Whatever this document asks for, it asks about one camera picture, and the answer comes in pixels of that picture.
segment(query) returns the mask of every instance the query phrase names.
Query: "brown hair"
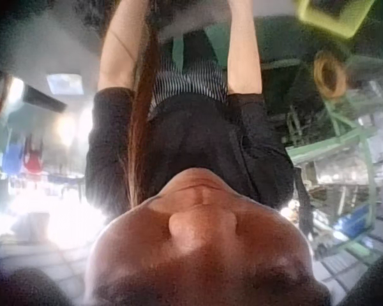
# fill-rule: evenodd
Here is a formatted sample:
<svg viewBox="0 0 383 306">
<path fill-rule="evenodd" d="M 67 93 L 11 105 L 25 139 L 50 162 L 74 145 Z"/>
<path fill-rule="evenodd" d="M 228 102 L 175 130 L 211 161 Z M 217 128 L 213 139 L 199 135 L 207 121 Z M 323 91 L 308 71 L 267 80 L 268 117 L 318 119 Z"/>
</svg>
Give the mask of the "brown hair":
<svg viewBox="0 0 383 306">
<path fill-rule="evenodd" d="M 146 199 L 146 188 L 144 187 L 145 148 L 150 130 L 148 116 L 158 66 L 157 33 L 152 27 L 149 27 L 149 43 L 144 54 L 130 119 L 126 184 L 131 208 L 140 205 Z"/>
</svg>

